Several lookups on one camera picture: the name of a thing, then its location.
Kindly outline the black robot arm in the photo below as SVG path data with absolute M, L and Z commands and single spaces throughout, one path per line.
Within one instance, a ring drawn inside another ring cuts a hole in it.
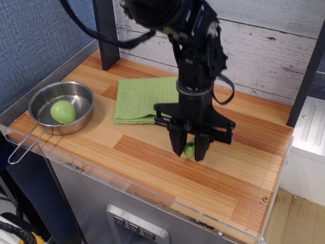
M 155 123 L 166 126 L 175 154 L 185 152 L 188 134 L 194 136 L 196 161 L 204 159 L 210 143 L 230 144 L 236 124 L 219 114 L 216 78 L 223 76 L 227 56 L 220 41 L 217 13 L 206 1 L 121 1 L 137 24 L 168 36 L 178 66 L 177 103 L 155 104 Z

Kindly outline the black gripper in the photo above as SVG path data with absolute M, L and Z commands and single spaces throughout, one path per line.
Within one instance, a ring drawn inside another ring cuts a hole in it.
M 168 128 L 171 146 L 177 156 L 184 151 L 188 133 L 196 136 L 196 161 L 204 159 L 210 142 L 232 143 L 232 130 L 236 124 L 214 110 L 212 83 L 201 89 L 177 83 L 176 89 L 178 103 L 155 104 L 154 110 L 156 123 Z

